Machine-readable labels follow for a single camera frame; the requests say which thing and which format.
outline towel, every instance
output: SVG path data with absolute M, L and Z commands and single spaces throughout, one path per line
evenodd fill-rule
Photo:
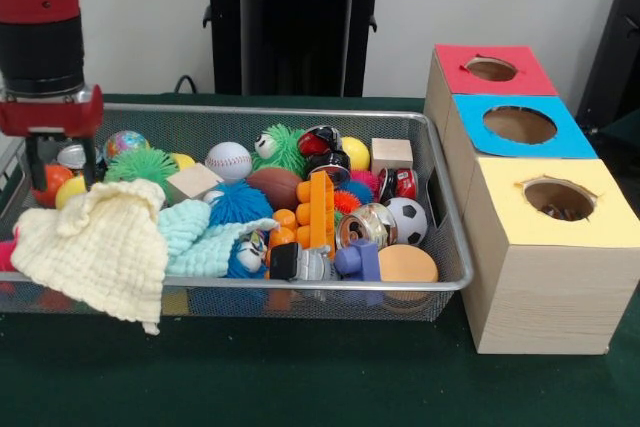
M 95 184 L 61 211 L 29 209 L 11 256 L 33 282 L 157 335 L 167 242 L 158 231 L 164 192 L 153 182 Z
M 254 230 L 278 226 L 273 219 L 216 225 L 207 228 L 209 205 L 185 200 L 160 212 L 158 229 L 169 246 L 167 274 L 182 277 L 224 277 L 229 269 L 233 244 Z

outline wire mesh basket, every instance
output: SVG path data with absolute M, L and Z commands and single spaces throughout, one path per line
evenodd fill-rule
M 119 130 L 142 133 L 154 147 L 203 160 L 216 143 L 232 140 L 253 150 L 256 136 L 282 123 L 306 129 L 330 124 L 343 135 L 409 139 L 419 179 L 420 204 L 430 221 L 420 248 L 438 266 L 435 283 L 276 281 L 166 277 L 163 314 L 174 316 L 287 317 L 433 321 L 457 290 L 469 284 L 469 248 L 435 127 L 415 113 L 278 110 L 262 108 L 105 106 L 96 141 Z M 24 168 L 24 142 L 14 140 L 0 158 L 0 239 L 12 237 L 20 214 L 36 207 Z M 368 295 L 383 300 L 370 305 Z M 15 272 L 0 272 L 0 312 L 89 313 L 86 305 L 33 284 Z

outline black stand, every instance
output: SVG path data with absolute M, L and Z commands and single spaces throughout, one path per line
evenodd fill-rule
M 216 92 L 362 96 L 375 0 L 211 0 Z

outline box hole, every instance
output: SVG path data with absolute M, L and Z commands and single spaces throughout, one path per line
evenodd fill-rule
M 484 114 L 483 121 L 494 134 L 521 144 L 542 144 L 558 132 L 553 120 L 526 107 L 496 107 Z
M 508 82 L 518 73 L 509 62 L 493 57 L 474 57 L 465 68 L 476 77 L 490 82 Z
M 557 220 L 575 222 L 589 217 L 595 208 L 591 195 L 566 180 L 545 179 L 530 182 L 524 194 L 531 205 Z

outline yellow cloth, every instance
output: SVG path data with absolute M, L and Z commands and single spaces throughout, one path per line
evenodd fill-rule
M 61 211 L 18 219 L 17 270 L 35 283 L 158 334 L 167 243 L 158 231 L 164 192 L 147 180 L 96 184 Z

